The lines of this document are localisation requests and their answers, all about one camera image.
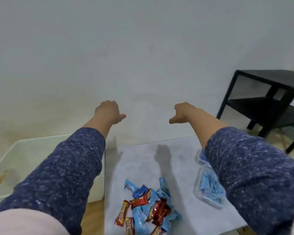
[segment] brown wood surface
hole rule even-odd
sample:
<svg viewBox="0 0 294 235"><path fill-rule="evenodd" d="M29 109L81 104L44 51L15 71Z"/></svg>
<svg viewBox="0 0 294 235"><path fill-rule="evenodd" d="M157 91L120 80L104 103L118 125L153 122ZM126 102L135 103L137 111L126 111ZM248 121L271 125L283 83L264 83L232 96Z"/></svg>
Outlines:
<svg viewBox="0 0 294 235"><path fill-rule="evenodd" d="M82 235L103 235L104 200L88 203L82 220Z"/></svg>

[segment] white wall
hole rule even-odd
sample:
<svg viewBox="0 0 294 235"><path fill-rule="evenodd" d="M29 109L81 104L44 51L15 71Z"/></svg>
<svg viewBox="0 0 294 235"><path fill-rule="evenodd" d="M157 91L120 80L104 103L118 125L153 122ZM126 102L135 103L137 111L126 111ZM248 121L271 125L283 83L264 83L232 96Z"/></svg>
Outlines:
<svg viewBox="0 0 294 235"><path fill-rule="evenodd" d="M174 104L216 115L236 69L294 70L294 0L0 0L0 157L73 132L106 99L128 115L109 143L192 135L168 124Z"/></svg>

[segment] sleeve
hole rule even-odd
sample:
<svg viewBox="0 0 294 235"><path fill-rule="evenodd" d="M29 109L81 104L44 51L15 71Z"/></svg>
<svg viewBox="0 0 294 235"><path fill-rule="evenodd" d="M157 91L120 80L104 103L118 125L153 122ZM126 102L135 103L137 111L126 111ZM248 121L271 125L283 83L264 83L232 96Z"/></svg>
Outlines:
<svg viewBox="0 0 294 235"><path fill-rule="evenodd" d="M105 147L99 131L77 130L15 186L0 203L0 212L15 208L41 211L56 218L71 235L80 235L87 198L101 172Z"/></svg>
<svg viewBox="0 0 294 235"><path fill-rule="evenodd" d="M294 160L262 138L218 130L205 154L227 199L258 234L290 234L294 221Z"/></svg>

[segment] light pink sleeve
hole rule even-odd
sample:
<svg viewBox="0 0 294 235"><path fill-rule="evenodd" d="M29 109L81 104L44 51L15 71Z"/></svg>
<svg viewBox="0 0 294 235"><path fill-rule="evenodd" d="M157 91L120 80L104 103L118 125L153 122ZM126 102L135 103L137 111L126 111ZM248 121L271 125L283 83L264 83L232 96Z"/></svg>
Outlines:
<svg viewBox="0 0 294 235"><path fill-rule="evenodd" d="M30 209L0 212L0 235L69 235L54 217Z"/></svg>

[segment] white table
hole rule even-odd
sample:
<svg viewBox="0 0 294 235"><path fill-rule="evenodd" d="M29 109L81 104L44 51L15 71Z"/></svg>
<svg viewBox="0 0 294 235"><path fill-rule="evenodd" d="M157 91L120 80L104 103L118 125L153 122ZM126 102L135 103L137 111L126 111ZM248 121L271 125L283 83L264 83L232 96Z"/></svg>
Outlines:
<svg viewBox="0 0 294 235"><path fill-rule="evenodd" d="M224 201L215 209L193 194L198 165L194 158L201 148L196 137L173 139L106 151L105 234L123 235L125 227L114 225L122 201L131 192L123 189L125 179L138 187L158 189L159 177L167 179L172 202L183 219L173 224L173 234L217 235L246 225L236 209Z"/></svg>

